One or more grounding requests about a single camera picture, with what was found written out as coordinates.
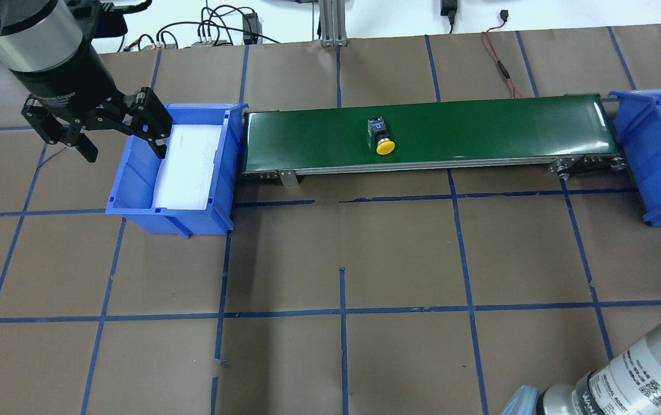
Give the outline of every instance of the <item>barcode label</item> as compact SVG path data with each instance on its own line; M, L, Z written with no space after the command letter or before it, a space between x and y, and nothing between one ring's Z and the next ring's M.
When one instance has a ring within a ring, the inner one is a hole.
M661 367L645 337L591 376L589 389L607 415L654 415L661 410Z
M655 405L656 408L660 408L661 406L661 386L660 383L652 380L643 386L640 387L639 389L640 393L643 394L645 397L649 399L649 401L652 402L652 404Z

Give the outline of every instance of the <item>power adapter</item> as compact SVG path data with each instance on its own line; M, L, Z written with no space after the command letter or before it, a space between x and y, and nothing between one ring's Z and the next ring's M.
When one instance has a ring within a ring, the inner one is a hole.
M261 21L256 13L246 13L243 19L243 44L257 44L261 35Z
M448 16L451 26L456 21L456 12L459 11L459 0L440 0L440 15Z

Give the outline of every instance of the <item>yellow button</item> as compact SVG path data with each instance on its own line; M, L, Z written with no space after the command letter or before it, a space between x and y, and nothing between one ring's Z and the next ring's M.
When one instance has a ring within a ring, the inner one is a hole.
M392 150L394 150L394 141L385 141L377 145L377 153L381 156L388 155Z

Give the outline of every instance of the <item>blue plastic bin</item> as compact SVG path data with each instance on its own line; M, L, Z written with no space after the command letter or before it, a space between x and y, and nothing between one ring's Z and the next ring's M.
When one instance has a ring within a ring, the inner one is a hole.
M161 165L151 147L130 136L120 159L105 212L122 215L149 233L175 233L183 238L224 235L233 229L231 205L243 146L246 104L167 104L174 124L222 125L215 152L215 168L205 210L153 208L153 191Z
M610 92L620 101L614 120L642 196L643 220L661 226L661 89Z

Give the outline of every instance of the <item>white wall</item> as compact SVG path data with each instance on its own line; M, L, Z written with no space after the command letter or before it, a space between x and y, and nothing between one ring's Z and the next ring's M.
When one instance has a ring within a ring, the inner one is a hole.
M208 0L210 7L250 6L259 13L263 33L280 42L314 39L318 6L312 20L311 3L293 0ZM115 0L117 5L137 3ZM138 35L156 31L174 21L199 20L204 0L154 0L148 10L126 16L125 44ZM448 19L439 16L440 0L346 0L348 37L394 37L448 33ZM499 24L499 10L509 10L507 31L571 27L623 26L661 23L661 0L459 0L454 33L480 32ZM240 16L225 17L228 26L242 27ZM173 31L180 47L197 41L196 25L177 26ZM235 33L236 44L240 33ZM98 52L114 52L118 39L96 39Z

